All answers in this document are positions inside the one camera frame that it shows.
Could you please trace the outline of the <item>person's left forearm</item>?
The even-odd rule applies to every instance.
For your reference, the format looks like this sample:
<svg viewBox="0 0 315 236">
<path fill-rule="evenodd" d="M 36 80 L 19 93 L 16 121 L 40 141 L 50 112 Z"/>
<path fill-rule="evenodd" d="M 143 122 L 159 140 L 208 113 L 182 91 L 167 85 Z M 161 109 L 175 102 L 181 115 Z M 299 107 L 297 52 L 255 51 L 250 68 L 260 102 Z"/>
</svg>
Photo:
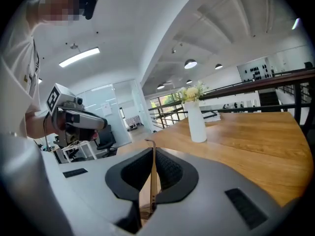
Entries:
<svg viewBox="0 0 315 236">
<path fill-rule="evenodd" d="M 36 116 L 34 112 L 25 114 L 27 136 L 33 139 L 43 138 L 45 135 L 58 134 L 51 122 L 51 116 Z"/>
</svg>

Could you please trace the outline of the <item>white ceramic vase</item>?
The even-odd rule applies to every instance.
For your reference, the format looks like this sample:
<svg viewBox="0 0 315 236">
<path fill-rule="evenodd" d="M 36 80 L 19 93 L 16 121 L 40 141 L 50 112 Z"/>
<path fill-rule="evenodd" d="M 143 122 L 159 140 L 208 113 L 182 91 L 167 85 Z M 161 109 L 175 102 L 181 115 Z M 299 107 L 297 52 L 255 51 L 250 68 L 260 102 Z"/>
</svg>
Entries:
<svg viewBox="0 0 315 236">
<path fill-rule="evenodd" d="M 186 101 L 184 108 L 188 112 L 191 140 L 202 143 L 207 140 L 205 121 L 197 101 Z"/>
</svg>

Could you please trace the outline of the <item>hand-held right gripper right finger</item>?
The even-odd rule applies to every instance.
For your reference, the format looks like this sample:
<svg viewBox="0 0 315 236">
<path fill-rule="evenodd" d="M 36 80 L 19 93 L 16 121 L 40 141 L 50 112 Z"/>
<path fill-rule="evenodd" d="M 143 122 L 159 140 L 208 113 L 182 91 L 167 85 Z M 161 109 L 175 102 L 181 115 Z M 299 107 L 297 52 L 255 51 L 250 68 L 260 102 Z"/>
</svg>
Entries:
<svg viewBox="0 0 315 236">
<path fill-rule="evenodd" d="M 280 206 L 267 191 L 223 163 L 162 151 L 193 165 L 199 180 L 182 201 L 158 204 L 139 236 L 269 236 L 297 204 L 295 198 Z"/>
</svg>

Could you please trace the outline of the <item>person's left hand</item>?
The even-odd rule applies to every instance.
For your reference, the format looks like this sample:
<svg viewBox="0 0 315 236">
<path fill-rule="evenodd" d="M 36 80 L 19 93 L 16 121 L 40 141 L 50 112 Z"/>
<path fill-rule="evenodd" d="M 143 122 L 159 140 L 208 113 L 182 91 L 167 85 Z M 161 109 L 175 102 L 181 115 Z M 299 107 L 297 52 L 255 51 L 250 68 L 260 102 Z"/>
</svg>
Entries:
<svg viewBox="0 0 315 236">
<path fill-rule="evenodd" d="M 65 130 L 65 111 L 56 109 L 51 117 L 53 133 L 59 134 Z"/>
</svg>

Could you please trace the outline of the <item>thin wooden stick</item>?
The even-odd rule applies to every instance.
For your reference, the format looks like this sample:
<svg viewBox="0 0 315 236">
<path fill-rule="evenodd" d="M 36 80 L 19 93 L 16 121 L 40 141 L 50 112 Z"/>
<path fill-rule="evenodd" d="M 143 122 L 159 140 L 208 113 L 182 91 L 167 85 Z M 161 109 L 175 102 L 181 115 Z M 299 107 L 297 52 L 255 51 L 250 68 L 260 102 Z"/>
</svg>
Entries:
<svg viewBox="0 0 315 236">
<path fill-rule="evenodd" d="M 145 139 L 147 142 L 153 144 L 153 165 L 151 170 L 151 183 L 150 183 L 150 215 L 152 215 L 156 209 L 156 196 L 158 193 L 157 185 L 157 168 L 156 168 L 156 143 L 153 140 Z"/>
</svg>

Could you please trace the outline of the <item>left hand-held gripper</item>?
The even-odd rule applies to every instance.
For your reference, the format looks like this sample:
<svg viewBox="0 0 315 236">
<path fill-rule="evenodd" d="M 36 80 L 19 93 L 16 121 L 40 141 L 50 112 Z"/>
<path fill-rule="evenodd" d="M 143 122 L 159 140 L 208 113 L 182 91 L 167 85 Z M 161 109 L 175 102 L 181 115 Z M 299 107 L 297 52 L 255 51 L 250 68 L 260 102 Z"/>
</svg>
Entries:
<svg viewBox="0 0 315 236">
<path fill-rule="evenodd" d="M 46 106 L 51 117 L 56 109 L 65 111 L 65 130 L 54 141 L 61 148 L 76 142 L 92 141 L 96 130 L 101 130 L 108 124 L 107 120 L 86 111 L 83 99 L 60 84 L 54 84 Z"/>
</svg>

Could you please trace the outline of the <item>stack of books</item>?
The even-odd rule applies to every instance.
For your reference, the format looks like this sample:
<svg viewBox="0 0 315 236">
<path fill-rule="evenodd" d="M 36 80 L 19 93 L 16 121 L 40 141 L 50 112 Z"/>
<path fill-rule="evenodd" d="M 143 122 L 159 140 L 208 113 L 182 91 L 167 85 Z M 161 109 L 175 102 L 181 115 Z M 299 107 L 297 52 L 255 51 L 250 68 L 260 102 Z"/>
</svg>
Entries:
<svg viewBox="0 0 315 236">
<path fill-rule="evenodd" d="M 202 113 L 203 119 L 205 122 L 213 122 L 221 120 L 221 115 L 218 111 L 208 111 Z"/>
</svg>

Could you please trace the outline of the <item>white notice sheet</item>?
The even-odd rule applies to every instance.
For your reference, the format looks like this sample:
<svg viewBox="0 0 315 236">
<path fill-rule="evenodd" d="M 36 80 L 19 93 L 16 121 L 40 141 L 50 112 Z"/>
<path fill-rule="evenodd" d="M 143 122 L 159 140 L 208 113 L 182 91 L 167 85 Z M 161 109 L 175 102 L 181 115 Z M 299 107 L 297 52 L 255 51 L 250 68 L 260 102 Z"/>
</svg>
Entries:
<svg viewBox="0 0 315 236">
<path fill-rule="evenodd" d="M 108 116 L 112 114 L 112 108 L 109 102 L 104 102 L 101 104 L 101 109 L 104 116 Z"/>
</svg>

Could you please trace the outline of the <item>white metal-frame desk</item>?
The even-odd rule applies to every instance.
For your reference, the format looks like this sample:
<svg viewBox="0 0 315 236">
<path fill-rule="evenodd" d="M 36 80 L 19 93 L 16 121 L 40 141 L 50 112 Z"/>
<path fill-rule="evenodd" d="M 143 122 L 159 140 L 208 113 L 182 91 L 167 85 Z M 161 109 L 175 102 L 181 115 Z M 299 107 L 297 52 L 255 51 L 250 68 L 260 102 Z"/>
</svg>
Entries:
<svg viewBox="0 0 315 236">
<path fill-rule="evenodd" d="M 83 146 L 87 146 L 89 151 L 90 151 L 90 155 L 93 157 L 94 160 L 97 160 L 97 156 L 94 153 L 90 142 L 89 141 L 81 141 L 81 142 L 78 142 L 78 143 L 75 143 L 75 144 L 68 145 L 68 146 L 66 146 L 66 147 L 61 149 L 62 152 L 63 152 L 63 155 L 65 156 L 65 158 L 68 161 L 68 163 L 71 163 L 71 160 L 70 160 L 70 158 L 69 158 L 69 156 L 67 154 L 67 151 L 69 151 L 71 149 L 73 149 L 73 150 L 79 149 L 86 159 L 89 157 L 85 153 L 85 151 L 83 149 Z"/>
</svg>

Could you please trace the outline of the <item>yellow and white flower bouquet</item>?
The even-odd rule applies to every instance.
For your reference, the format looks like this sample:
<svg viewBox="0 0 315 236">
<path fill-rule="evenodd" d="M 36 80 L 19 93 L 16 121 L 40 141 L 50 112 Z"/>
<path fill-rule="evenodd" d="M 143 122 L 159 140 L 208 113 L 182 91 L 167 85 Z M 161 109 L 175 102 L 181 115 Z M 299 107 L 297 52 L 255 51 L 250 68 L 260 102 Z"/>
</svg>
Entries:
<svg viewBox="0 0 315 236">
<path fill-rule="evenodd" d="M 182 103 L 198 101 L 209 88 L 204 85 L 203 82 L 198 81 L 195 86 L 182 87 L 178 89 L 174 94 L 175 101 L 181 101 Z"/>
</svg>

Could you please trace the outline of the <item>patterned white bench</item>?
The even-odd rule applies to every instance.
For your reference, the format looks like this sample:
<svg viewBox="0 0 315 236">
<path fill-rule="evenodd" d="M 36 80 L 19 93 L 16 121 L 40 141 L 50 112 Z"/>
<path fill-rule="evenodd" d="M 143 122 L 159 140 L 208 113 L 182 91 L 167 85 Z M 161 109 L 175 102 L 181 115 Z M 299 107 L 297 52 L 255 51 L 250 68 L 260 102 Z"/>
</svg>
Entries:
<svg viewBox="0 0 315 236">
<path fill-rule="evenodd" d="M 125 121 L 126 121 L 126 124 L 127 124 L 127 130 L 128 131 L 137 129 L 138 125 L 141 125 L 141 120 L 140 120 L 139 116 L 126 118 Z"/>
</svg>

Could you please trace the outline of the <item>black swivel office chair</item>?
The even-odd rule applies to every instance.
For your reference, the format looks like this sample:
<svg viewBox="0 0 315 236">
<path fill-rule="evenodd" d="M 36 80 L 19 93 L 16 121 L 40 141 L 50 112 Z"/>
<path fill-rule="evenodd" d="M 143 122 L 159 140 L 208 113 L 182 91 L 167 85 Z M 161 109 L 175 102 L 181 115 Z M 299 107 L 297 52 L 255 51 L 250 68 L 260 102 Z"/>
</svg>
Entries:
<svg viewBox="0 0 315 236">
<path fill-rule="evenodd" d="M 102 158 L 115 156 L 117 154 L 117 148 L 114 147 L 116 139 L 113 135 L 111 125 L 107 125 L 104 129 L 98 132 L 99 143 L 97 144 L 97 150 L 105 150 L 105 154 Z"/>
</svg>

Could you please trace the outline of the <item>white wall display board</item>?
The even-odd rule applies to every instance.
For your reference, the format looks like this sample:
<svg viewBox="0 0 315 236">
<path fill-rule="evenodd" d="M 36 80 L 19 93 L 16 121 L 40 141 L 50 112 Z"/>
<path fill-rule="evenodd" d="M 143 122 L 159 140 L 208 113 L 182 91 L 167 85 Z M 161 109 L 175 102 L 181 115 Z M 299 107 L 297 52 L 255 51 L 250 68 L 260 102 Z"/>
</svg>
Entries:
<svg viewBox="0 0 315 236">
<path fill-rule="evenodd" d="M 260 81 L 272 77 L 267 57 L 255 59 L 237 66 L 242 82 Z"/>
</svg>

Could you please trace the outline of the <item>large dark-framed window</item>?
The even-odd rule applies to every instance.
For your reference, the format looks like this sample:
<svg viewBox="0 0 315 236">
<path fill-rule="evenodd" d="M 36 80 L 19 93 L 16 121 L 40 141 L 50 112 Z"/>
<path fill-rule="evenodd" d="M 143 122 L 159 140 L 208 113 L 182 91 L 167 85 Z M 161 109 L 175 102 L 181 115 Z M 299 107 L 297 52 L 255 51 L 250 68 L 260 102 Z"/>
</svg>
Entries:
<svg viewBox="0 0 315 236">
<path fill-rule="evenodd" d="M 163 109 L 163 111 L 170 111 L 180 107 L 182 107 L 182 104 L 180 101 L 176 101 L 174 93 L 152 98 L 148 103 L 149 110 Z"/>
</svg>

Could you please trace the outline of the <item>black railing with wooden handrail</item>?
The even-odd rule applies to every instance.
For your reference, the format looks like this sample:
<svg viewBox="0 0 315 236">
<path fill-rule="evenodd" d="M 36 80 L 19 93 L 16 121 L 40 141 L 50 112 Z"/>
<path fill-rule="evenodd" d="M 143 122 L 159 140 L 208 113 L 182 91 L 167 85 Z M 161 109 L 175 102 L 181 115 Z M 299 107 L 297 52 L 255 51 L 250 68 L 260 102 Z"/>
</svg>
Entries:
<svg viewBox="0 0 315 236">
<path fill-rule="evenodd" d="M 301 87 L 303 83 L 308 83 L 308 89 L 310 89 L 311 101 L 302 101 Z M 247 83 L 236 83 L 229 87 L 223 87 L 215 91 L 211 91 L 205 96 L 201 97 L 202 100 L 219 98 L 223 96 L 236 96 L 241 93 L 253 92 L 255 90 L 263 89 L 279 89 L 286 86 L 293 86 L 294 103 L 284 105 L 266 105 L 266 106 L 252 106 L 252 107 L 240 107 L 236 109 L 214 109 L 214 110 L 202 110 L 201 113 L 205 114 L 211 112 L 211 115 L 207 115 L 205 118 L 214 117 L 216 112 L 218 113 L 241 113 L 248 112 L 253 113 L 257 111 L 274 112 L 278 110 L 294 109 L 294 119 L 296 122 L 300 122 L 302 108 L 309 108 L 309 113 L 306 117 L 306 121 L 301 125 L 302 132 L 307 135 L 310 130 L 315 129 L 315 68 L 306 68 L 294 71 L 288 71 L 283 73 L 277 73 L 275 77 L 268 78 L 264 81 L 255 81 Z"/>
</svg>

